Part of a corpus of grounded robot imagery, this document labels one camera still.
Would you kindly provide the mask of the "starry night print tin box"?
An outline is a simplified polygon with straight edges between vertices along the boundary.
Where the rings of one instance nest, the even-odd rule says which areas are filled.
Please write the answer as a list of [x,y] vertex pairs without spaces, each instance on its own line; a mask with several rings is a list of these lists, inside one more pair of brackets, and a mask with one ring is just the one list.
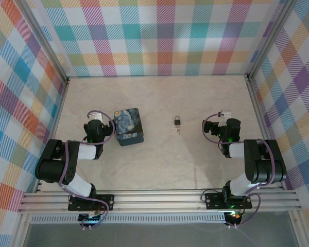
[[138,108],[114,112],[116,138],[120,146],[130,146],[144,141],[144,132]]

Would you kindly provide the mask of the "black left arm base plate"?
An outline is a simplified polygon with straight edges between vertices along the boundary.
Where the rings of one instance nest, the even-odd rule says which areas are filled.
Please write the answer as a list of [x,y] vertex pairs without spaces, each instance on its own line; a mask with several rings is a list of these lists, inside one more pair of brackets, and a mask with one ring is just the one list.
[[86,200],[78,197],[68,197],[68,211],[104,211],[107,207],[103,204],[105,202],[109,210],[113,210],[114,195],[99,195],[97,194],[94,200]]

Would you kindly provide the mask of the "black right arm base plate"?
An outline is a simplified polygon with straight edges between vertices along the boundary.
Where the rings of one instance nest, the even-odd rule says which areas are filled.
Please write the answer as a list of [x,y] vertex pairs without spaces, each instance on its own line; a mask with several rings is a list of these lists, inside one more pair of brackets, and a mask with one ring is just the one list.
[[224,196],[223,193],[206,193],[207,209],[252,209],[252,202],[246,196]]

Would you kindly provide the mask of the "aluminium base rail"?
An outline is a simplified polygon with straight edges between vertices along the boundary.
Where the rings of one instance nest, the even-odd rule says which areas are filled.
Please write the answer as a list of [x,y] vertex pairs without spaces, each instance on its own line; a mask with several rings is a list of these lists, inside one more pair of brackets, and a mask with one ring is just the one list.
[[[208,191],[186,190],[103,190],[100,195],[113,195],[114,213],[202,213],[208,206],[211,211],[222,211],[218,203],[209,198]],[[19,212],[27,214],[68,213],[68,195],[63,191],[39,191],[27,193]],[[260,211],[300,210],[297,193],[281,187],[259,189],[246,200],[252,204],[251,211],[260,206]]]

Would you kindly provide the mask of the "aluminium corner post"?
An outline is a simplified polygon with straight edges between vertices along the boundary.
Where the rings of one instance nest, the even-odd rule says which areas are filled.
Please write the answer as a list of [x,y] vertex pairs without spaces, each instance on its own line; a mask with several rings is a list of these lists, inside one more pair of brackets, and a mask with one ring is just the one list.
[[31,8],[28,6],[26,0],[14,0],[26,22],[30,26],[34,36],[38,40],[40,46],[44,49],[44,52],[48,56],[49,61],[52,63],[53,68],[58,73],[60,79],[68,83],[68,77],[66,76],[61,63],[59,62],[56,54],[54,53],[47,37],[45,36],[43,29],[39,25],[37,19],[35,18]]
[[262,65],[265,56],[276,40],[280,30],[285,24],[297,0],[273,0],[273,6],[269,8],[256,36],[256,43],[251,49],[251,57],[245,69],[245,79],[250,83]]

